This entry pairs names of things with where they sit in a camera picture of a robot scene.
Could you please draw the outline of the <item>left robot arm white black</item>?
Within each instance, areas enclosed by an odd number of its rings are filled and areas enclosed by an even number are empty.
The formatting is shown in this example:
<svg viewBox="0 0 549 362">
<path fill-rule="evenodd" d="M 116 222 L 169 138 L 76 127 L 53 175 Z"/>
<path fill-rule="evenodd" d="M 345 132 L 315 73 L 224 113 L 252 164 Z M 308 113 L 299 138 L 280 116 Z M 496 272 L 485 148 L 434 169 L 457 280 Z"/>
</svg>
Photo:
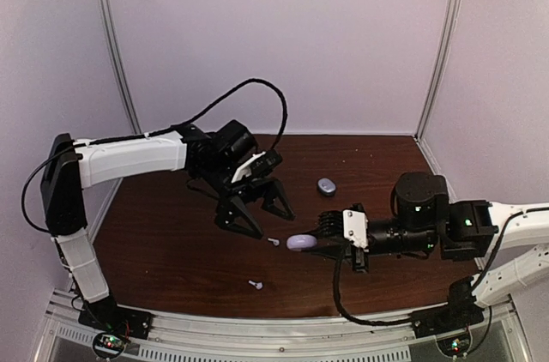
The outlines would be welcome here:
<svg viewBox="0 0 549 362">
<path fill-rule="evenodd" d="M 263 230 L 248 204 L 261 202 L 266 212 L 284 220 L 295 218 L 281 181 L 271 175 L 281 162 L 275 148 L 259 150 L 256 138 L 236 120 L 209 133 L 180 124 L 95 141 L 57 136 L 40 181 L 45 224 L 85 311 L 105 331 L 118 329 L 124 321 L 87 234 L 83 190 L 145 173 L 186 171 L 214 191 L 219 228 L 260 239 Z"/>
</svg>

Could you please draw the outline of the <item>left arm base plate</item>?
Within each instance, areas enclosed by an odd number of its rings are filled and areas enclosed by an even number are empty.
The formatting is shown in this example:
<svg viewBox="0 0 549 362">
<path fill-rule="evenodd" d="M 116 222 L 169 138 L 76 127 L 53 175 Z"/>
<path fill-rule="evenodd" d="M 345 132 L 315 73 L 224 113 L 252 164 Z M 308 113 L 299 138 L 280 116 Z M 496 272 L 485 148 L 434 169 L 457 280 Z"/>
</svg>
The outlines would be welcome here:
<svg viewBox="0 0 549 362">
<path fill-rule="evenodd" d="M 114 309 L 85 307 L 78 317 L 78 323 L 93 329 L 115 333 L 124 338 L 146 340 L 152 327 L 153 315 L 148 311 L 139 311 L 116 306 Z"/>
</svg>

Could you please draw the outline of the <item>round lilac earbud case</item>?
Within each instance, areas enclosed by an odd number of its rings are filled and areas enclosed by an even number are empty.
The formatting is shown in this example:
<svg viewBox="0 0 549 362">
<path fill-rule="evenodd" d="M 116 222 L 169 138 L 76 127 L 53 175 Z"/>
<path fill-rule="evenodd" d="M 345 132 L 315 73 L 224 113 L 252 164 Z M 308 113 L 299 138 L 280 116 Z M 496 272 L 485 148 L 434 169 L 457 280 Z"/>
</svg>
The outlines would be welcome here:
<svg viewBox="0 0 549 362">
<path fill-rule="evenodd" d="M 295 234 L 287 239 L 286 246 L 292 251 L 310 250 L 317 246 L 317 238 L 310 234 Z"/>
</svg>

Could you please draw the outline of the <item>grey-purple earbud charging case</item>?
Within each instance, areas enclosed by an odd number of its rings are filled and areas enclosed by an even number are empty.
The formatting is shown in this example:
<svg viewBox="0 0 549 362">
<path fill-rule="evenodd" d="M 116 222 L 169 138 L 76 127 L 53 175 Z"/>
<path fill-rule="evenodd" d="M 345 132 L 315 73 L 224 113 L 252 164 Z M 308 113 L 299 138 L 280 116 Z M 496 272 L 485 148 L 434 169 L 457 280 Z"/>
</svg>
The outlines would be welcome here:
<svg viewBox="0 0 549 362">
<path fill-rule="evenodd" d="M 326 197 L 334 196 L 337 191 L 335 183 L 329 178 L 320 178 L 317 181 L 317 189 Z"/>
</svg>

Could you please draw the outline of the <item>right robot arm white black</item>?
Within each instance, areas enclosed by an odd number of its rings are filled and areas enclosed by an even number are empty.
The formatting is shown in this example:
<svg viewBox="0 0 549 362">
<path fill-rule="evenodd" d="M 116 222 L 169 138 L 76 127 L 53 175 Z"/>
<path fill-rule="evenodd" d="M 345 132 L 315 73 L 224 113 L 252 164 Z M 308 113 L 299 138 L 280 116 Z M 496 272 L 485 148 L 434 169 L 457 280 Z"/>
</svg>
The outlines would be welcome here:
<svg viewBox="0 0 549 362">
<path fill-rule="evenodd" d="M 332 282 L 341 316 L 360 323 L 341 302 L 341 265 L 365 272 L 372 256 L 407 256 L 425 260 L 434 250 L 454 262 L 484 257 L 476 275 L 454 283 L 446 305 L 407 318 L 424 325 L 439 318 L 448 329 L 459 328 L 473 312 L 497 304 L 502 297 L 548 275 L 548 206 L 504 204 L 486 200 L 451 202 L 442 175 L 407 172 L 389 199 L 391 218 L 371 220 L 359 203 L 319 215 L 317 227 L 291 236 L 290 250 L 302 250 L 336 261 Z"/>
</svg>

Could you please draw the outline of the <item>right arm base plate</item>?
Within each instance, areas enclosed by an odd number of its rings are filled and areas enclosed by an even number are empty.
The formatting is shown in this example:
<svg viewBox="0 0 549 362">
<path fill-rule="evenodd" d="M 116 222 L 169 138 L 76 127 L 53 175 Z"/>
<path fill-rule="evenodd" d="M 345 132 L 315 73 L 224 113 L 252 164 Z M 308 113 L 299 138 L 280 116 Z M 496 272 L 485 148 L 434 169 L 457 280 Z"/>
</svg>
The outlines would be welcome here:
<svg viewBox="0 0 549 362">
<path fill-rule="evenodd" d="M 443 305 L 422 311 L 414 311 L 410 318 L 415 337 L 424 338 L 482 323 L 484 313 L 476 305 L 468 305 L 462 308 Z"/>
</svg>

